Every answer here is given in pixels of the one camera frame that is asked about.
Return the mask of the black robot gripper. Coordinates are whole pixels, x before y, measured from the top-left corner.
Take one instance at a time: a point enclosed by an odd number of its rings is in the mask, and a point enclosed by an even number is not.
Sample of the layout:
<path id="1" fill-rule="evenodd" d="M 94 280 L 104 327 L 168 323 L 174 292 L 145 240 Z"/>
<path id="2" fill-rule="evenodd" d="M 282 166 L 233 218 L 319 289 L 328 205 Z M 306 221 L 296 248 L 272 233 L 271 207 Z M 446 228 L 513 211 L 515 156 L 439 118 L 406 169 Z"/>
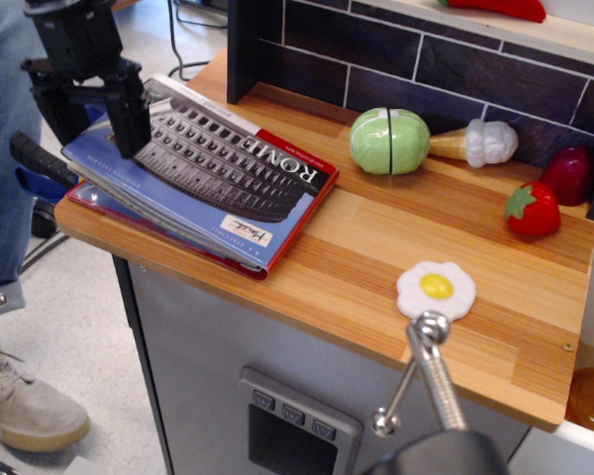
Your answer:
<path id="1" fill-rule="evenodd" d="M 90 127 L 83 104 L 106 105 L 123 158 L 150 140 L 149 101 L 141 66 L 122 58 L 113 1 L 27 1 L 46 56 L 22 64 L 44 119 L 62 145 Z"/>

